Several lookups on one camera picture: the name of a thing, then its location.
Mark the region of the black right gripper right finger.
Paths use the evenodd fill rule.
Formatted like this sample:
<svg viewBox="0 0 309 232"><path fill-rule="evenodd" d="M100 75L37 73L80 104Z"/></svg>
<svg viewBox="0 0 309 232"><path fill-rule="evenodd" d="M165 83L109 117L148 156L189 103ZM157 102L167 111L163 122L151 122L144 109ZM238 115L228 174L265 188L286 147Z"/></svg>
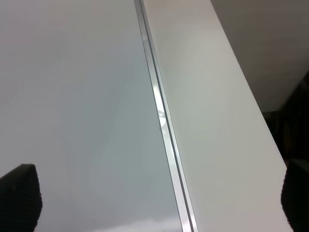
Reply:
<svg viewBox="0 0 309 232"><path fill-rule="evenodd" d="M287 221L294 232L309 230L309 163L290 160L287 166L281 204Z"/></svg>

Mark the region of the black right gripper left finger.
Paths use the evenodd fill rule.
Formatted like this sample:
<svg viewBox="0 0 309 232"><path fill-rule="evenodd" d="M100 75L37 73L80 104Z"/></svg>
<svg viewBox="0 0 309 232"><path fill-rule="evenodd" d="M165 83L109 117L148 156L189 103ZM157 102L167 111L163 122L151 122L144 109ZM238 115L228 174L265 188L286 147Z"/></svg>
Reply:
<svg viewBox="0 0 309 232"><path fill-rule="evenodd" d="M21 164L0 178L0 230L33 232L42 211L34 164Z"/></svg>

